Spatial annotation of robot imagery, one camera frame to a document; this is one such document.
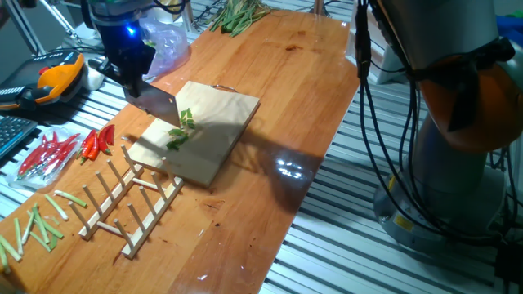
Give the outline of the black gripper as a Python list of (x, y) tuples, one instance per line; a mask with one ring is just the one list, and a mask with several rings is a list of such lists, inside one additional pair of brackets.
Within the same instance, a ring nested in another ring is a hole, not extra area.
[(112, 79), (123, 87), (128, 87), (128, 94), (134, 98), (141, 95), (142, 76), (147, 74), (156, 50), (144, 43), (139, 22), (130, 22), (115, 26), (98, 27), (105, 48), (105, 55), (111, 64)]

